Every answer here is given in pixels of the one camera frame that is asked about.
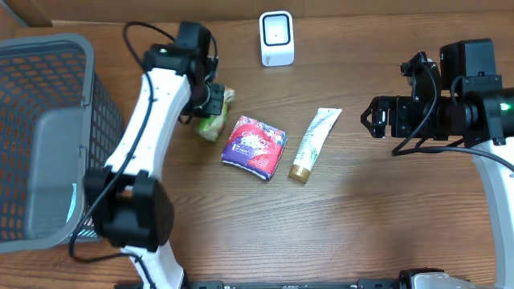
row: basket bottom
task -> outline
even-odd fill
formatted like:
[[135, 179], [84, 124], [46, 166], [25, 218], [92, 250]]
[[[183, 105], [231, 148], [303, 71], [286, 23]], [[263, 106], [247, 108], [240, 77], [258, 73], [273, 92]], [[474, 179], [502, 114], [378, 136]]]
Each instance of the basket bottom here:
[[75, 209], [72, 198], [79, 165], [85, 166], [79, 164], [83, 113], [81, 107], [61, 108], [38, 119], [27, 190], [25, 238], [55, 234]]

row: wooden table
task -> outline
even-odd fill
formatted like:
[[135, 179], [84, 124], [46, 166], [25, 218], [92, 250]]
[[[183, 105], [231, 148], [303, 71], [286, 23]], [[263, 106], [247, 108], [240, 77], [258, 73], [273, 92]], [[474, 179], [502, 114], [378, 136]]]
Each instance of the wooden table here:
[[[411, 267], [441, 267], [493, 283], [495, 251], [486, 199], [468, 155], [391, 157], [400, 141], [373, 139], [360, 114], [374, 96], [410, 94], [398, 63], [418, 51], [438, 58], [442, 45], [492, 38], [504, 86], [514, 85], [514, 13], [425, 14], [295, 20], [296, 60], [263, 68], [257, 21], [207, 22], [219, 45], [218, 82], [237, 100], [217, 144], [178, 125], [164, 183], [176, 208], [171, 242], [193, 280], [342, 281], [395, 277]], [[159, 25], [175, 34], [176, 24]], [[121, 28], [64, 26], [17, 36], [80, 33], [96, 53], [96, 71], [125, 119], [141, 72]], [[130, 33], [142, 53], [166, 40], [145, 28]], [[306, 185], [288, 179], [305, 130], [320, 107], [342, 108]], [[235, 121], [250, 116], [283, 129], [289, 142], [269, 182], [222, 165]], [[115, 251], [80, 245], [81, 255]], [[65, 246], [0, 256], [0, 286], [110, 288], [138, 280], [126, 259], [74, 263]]]

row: tube cap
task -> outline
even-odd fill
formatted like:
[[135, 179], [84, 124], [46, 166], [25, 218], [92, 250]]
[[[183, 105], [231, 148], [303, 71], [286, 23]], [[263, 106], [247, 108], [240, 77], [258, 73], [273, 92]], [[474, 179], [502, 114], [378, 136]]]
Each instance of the tube cap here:
[[306, 183], [308, 180], [308, 176], [310, 176], [311, 172], [299, 165], [293, 165], [291, 170], [289, 170], [289, 177], [295, 181], [299, 181], [302, 183]]

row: white tube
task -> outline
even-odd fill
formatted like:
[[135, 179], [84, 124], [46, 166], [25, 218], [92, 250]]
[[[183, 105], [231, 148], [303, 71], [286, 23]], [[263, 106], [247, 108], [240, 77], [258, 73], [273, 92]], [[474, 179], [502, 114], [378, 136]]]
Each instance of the white tube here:
[[324, 140], [341, 114], [339, 108], [319, 108], [309, 125], [302, 140], [296, 158], [292, 163], [289, 177], [293, 180], [306, 183], [311, 174], [314, 163], [320, 154]]

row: wood grain surface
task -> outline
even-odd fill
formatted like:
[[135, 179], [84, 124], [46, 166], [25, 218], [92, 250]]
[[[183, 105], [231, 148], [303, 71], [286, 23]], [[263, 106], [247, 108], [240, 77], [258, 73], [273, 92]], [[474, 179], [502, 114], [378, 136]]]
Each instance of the wood grain surface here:
[[[206, 22], [218, 40], [218, 82], [236, 90], [227, 130], [216, 144], [178, 125], [164, 184], [176, 208], [177, 260], [193, 280], [343, 281], [395, 277], [411, 267], [441, 267], [493, 283], [495, 251], [483, 186], [471, 158], [458, 153], [391, 157], [399, 139], [373, 139], [360, 114], [374, 96], [410, 94], [398, 63], [417, 51], [438, 58], [442, 45], [492, 38], [504, 86], [514, 85], [514, 13], [423, 14], [295, 21], [296, 60], [263, 68], [256, 21]], [[175, 34], [176, 24], [161, 24]], [[141, 72], [120, 26], [18, 30], [17, 36], [80, 33], [96, 71], [125, 119]], [[143, 53], [165, 38], [130, 32]], [[300, 141], [320, 107], [342, 108], [306, 185], [287, 178]], [[264, 182], [220, 156], [235, 121], [250, 116], [289, 135], [275, 176]], [[112, 252], [80, 245], [83, 255]], [[126, 259], [80, 265], [67, 248], [0, 256], [0, 287], [110, 288], [138, 280]]]

